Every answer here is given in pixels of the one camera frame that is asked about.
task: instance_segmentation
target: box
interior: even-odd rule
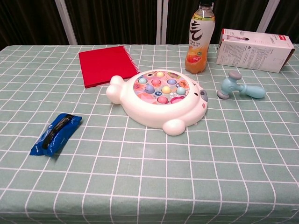
[[[294,51],[285,35],[223,29],[216,63],[279,73]]]

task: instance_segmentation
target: notebook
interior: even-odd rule
[[[140,73],[125,46],[79,52],[85,88],[110,82],[112,76],[123,79]]]

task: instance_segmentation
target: curtain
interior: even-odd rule
[[[298,5],[298,0],[280,0],[266,33],[286,35],[293,43],[299,43]]]
[[[188,44],[189,23],[200,0],[169,0],[167,44]],[[211,43],[218,43],[223,28],[256,31],[268,0],[215,0],[215,29]]]
[[[0,21],[0,50],[69,44],[54,0],[1,0]]]
[[[157,0],[65,0],[78,44],[155,44]]]

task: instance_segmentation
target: plastic wrapper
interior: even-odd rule
[[[65,146],[80,125],[81,119],[82,117],[67,113],[59,114],[33,145],[30,155],[53,156]]]

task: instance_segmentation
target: orange juice bottle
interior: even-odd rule
[[[213,0],[201,0],[199,9],[190,21],[189,49],[185,69],[193,74],[206,68],[207,52],[215,28],[215,16],[211,10]]]

